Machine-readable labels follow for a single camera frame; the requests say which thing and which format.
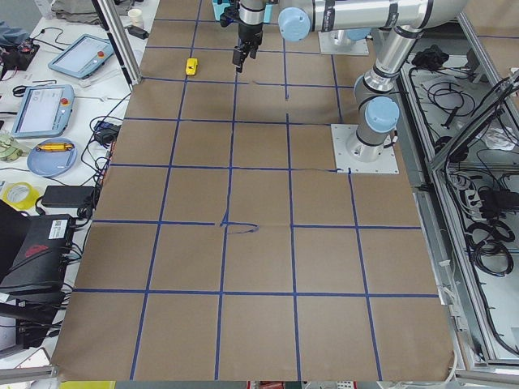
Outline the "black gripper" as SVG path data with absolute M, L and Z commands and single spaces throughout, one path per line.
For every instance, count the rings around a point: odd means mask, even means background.
M 264 24 L 238 24 L 238 46 L 234 47 L 232 63 L 237 73 L 242 73 L 246 57 L 256 59 L 257 50 L 262 44 Z

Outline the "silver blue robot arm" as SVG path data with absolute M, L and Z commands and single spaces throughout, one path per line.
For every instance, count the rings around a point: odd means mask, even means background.
M 447 23 L 465 8 L 464 1 L 279 1 L 278 25 L 287 41 L 301 41 L 311 32 L 356 28 L 387 28 L 390 33 L 373 67 L 358 78 L 354 95 L 359 124 L 346 142 L 347 152 L 357 161 L 378 159 L 388 134 L 400 117 L 388 94 L 426 28 Z

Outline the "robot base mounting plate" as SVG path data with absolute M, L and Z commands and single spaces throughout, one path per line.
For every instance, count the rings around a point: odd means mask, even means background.
M 399 174 L 392 140 L 367 146 L 357 137 L 357 125 L 332 124 L 335 169 L 338 173 Z

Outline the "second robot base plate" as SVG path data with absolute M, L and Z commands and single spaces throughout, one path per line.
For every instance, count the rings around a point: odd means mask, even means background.
M 351 38 L 348 30 L 320 32 L 320 52 L 331 55 L 368 56 L 367 37 Z

